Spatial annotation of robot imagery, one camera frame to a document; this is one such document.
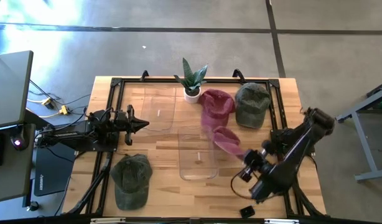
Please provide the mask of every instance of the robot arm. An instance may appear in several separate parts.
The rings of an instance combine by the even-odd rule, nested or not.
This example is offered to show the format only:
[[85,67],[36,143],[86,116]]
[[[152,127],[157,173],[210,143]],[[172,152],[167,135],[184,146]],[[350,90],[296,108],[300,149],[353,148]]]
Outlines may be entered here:
[[[240,177],[248,182],[254,171],[261,173],[257,183],[249,190],[256,202],[262,202],[271,193],[286,192],[294,183],[304,156],[311,153],[313,146],[325,135],[332,133],[335,120],[318,108],[305,112],[304,122],[295,129],[280,130],[270,141],[263,144],[263,152],[248,150],[244,155],[246,167]],[[283,161],[271,164],[267,153],[285,152]]]
[[46,127],[36,146],[49,147],[60,142],[77,151],[113,152],[117,147],[119,132],[126,132],[125,143],[131,145],[131,133],[136,133],[149,124],[148,121],[134,117],[131,105],[128,105],[126,112],[114,111],[114,119],[110,119],[110,109],[90,113],[86,121],[65,128]]

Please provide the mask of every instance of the cap brim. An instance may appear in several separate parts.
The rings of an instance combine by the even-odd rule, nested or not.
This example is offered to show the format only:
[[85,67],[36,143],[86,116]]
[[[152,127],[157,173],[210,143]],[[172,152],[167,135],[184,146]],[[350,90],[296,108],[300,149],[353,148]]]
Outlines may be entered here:
[[203,111],[201,115],[201,126],[208,126],[209,128],[212,128],[212,129],[215,129],[219,126],[226,126],[228,123],[228,117],[229,116],[225,118],[216,119],[216,118],[210,117],[208,113]]
[[253,114],[239,108],[237,108],[235,111],[236,123],[247,128],[261,128],[264,123],[265,116],[266,111]]
[[139,209],[147,203],[148,185],[134,193],[125,193],[115,184],[115,201],[120,210]]

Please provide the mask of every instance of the olive green baseball cap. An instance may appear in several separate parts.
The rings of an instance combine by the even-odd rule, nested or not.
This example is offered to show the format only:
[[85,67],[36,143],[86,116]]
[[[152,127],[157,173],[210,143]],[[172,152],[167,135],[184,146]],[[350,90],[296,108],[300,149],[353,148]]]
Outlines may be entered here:
[[260,128],[271,103],[270,94],[257,83],[245,83],[235,95],[235,119],[239,125]]
[[125,155],[112,169],[115,201],[120,210],[135,210],[147,203],[152,169],[146,155]]

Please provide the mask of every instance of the transparent plastic tray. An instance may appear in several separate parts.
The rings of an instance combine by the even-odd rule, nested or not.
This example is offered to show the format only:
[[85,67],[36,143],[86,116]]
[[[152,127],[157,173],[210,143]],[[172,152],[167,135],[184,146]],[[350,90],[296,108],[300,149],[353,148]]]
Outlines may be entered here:
[[179,168],[184,180],[211,179],[217,175],[213,143],[210,133],[195,128],[184,128],[179,136]]
[[144,89],[141,119],[149,121],[150,131],[167,131],[172,127],[176,89],[154,85]]

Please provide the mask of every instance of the gray floor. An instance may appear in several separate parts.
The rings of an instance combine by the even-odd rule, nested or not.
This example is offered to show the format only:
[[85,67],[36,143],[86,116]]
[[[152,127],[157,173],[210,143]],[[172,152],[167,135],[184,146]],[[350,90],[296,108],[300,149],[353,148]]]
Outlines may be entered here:
[[[278,29],[382,30],[382,0],[272,0]],[[0,22],[103,27],[268,29],[264,0],[28,1],[2,0]],[[333,116],[382,83],[382,35],[279,35],[286,77],[297,79],[304,107]],[[278,77],[271,34],[178,32],[64,32],[27,27],[0,29],[0,54],[33,50],[32,76],[46,91],[70,101],[89,94],[97,75],[181,74],[209,64],[208,75]],[[88,98],[70,105],[87,105]],[[28,107],[38,114],[51,111]],[[51,118],[53,124],[77,116]],[[369,167],[351,121],[316,147],[327,213],[382,222],[382,179],[362,184],[354,175]],[[373,151],[382,167],[382,152]],[[52,215],[61,195],[35,198],[43,209],[25,212],[21,200],[0,203],[0,219]],[[13,217],[8,209],[18,209]]]

